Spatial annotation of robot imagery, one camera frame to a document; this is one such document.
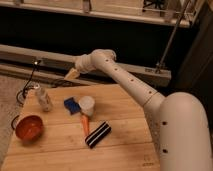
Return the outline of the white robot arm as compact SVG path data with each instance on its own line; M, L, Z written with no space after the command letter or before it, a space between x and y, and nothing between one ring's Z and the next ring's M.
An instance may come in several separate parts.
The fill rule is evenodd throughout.
M160 171L213 171L209 124L200 100L187 92L164 96L115 59L110 49L71 58L78 73L100 70L110 76L153 117L159 129Z

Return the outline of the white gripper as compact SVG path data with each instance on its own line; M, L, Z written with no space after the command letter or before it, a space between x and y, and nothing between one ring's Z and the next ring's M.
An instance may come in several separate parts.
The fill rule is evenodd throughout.
M64 77L65 80L76 79L80 76L80 73L86 74L90 71L95 70L95 67L93 66L93 63L91 61L91 57L89 55L79 56L75 61L75 68L69 70L69 72Z

